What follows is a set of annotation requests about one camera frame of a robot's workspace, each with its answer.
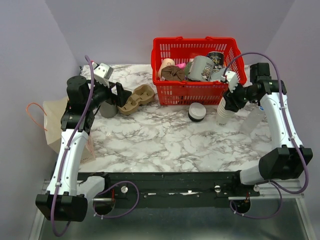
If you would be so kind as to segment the stack of white paper cups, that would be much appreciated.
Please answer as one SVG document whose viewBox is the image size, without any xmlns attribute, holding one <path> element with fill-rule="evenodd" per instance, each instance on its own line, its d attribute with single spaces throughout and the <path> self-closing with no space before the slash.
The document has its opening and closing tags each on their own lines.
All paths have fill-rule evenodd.
<svg viewBox="0 0 320 240">
<path fill-rule="evenodd" d="M 234 111 L 226 110 L 226 100 L 224 97 L 221 98 L 218 107 L 217 107 L 217 114 L 216 114 L 216 123 L 219 126 L 225 126 L 227 122 L 235 115 Z"/>
</svg>

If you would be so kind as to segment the brown cardboard cup carrier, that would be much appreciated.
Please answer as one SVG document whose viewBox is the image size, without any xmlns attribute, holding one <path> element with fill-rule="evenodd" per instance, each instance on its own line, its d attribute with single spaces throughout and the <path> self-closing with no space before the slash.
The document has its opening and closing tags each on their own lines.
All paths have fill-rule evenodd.
<svg viewBox="0 0 320 240">
<path fill-rule="evenodd" d="M 131 115 L 138 111 L 139 106 L 150 103 L 155 98 L 154 90 L 147 84 L 142 84 L 134 89 L 122 107 L 117 107 L 123 115 Z"/>
</svg>

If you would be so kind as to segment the stack of white lids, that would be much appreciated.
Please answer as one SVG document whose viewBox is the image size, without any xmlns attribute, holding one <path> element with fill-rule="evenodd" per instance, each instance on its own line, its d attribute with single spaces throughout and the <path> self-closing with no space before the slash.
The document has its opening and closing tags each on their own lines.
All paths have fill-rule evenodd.
<svg viewBox="0 0 320 240">
<path fill-rule="evenodd" d="M 201 122 L 206 116 L 207 110 L 201 103 L 194 102 L 189 106 L 188 117 L 193 122 Z"/>
</svg>

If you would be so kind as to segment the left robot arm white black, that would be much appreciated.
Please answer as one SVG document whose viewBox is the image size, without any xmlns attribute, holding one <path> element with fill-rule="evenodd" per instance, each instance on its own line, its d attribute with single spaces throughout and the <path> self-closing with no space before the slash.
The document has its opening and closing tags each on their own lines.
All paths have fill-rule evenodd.
<svg viewBox="0 0 320 240">
<path fill-rule="evenodd" d="M 82 154 L 95 120 L 94 110 L 102 103 L 124 104 L 131 91 L 121 83 L 103 85 L 83 76 L 67 80 L 68 101 L 61 118 L 61 144 L 52 179 L 44 194 L 36 196 L 35 204 L 47 220 L 81 222 L 89 202 L 95 196 L 107 197 L 111 185 L 101 176 L 78 179 Z"/>
</svg>

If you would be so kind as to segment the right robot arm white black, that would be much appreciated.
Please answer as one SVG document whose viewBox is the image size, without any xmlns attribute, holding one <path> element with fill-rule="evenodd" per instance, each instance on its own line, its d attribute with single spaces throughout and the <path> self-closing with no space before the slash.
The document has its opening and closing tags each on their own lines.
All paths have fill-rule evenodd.
<svg viewBox="0 0 320 240">
<path fill-rule="evenodd" d="M 241 170 L 239 178 L 230 183 L 230 191 L 236 196 L 247 192 L 248 185 L 297 179 L 306 172 L 313 157 L 312 149 L 304 147 L 295 130 L 283 81 L 271 79 L 268 63 L 254 64 L 250 75 L 252 84 L 244 87 L 235 72 L 224 71 L 220 80 L 228 85 L 228 90 L 218 105 L 216 122 L 223 126 L 248 102 L 257 103 L 267 118 L 271 151 L 261 157 L 256 166 Z"/>
</svg>

